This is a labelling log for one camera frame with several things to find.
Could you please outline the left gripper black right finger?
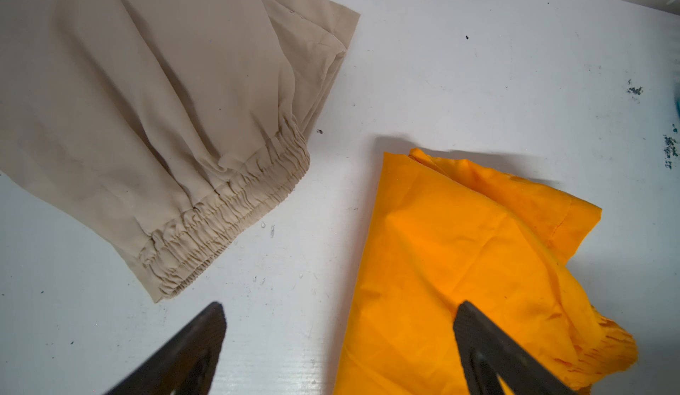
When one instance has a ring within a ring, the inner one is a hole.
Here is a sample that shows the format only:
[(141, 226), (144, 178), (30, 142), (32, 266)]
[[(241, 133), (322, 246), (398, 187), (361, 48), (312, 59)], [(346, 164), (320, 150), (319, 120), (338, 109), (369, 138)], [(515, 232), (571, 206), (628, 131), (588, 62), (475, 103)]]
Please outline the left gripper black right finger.
[(471, 394), (573, 393), (471, 302), (458, 307), (453, 332)]

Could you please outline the beige drawstring shorts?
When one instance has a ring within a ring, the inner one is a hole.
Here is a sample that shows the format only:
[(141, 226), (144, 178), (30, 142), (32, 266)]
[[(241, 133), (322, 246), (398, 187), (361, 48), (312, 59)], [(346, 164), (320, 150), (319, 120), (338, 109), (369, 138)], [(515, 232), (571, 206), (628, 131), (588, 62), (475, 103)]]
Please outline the beige drawstring shorts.
[(331, 0), (1, 0), (1, 170), (173, 298), (304, 177), (358, 23)]

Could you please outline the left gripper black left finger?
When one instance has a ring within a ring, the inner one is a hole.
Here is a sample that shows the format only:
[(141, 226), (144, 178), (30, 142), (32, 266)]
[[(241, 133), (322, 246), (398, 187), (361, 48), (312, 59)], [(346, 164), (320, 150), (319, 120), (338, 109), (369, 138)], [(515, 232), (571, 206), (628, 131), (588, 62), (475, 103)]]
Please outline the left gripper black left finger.
[(223, 306), (210, 303), (108, 393), (209, 393), (226, 331)]

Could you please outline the orange shorts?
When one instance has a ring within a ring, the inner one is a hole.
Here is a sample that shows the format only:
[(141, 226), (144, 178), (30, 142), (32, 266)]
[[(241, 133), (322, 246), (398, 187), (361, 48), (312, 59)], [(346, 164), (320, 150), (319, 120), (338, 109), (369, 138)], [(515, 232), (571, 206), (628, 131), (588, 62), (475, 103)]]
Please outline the orange shorts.
[(466, 393), (453, 331), (464, 302), (575, 391), (637, 361), (633, 336), (567, 267), (597, 206), (419, 149), (382, 163), (335, 393)]

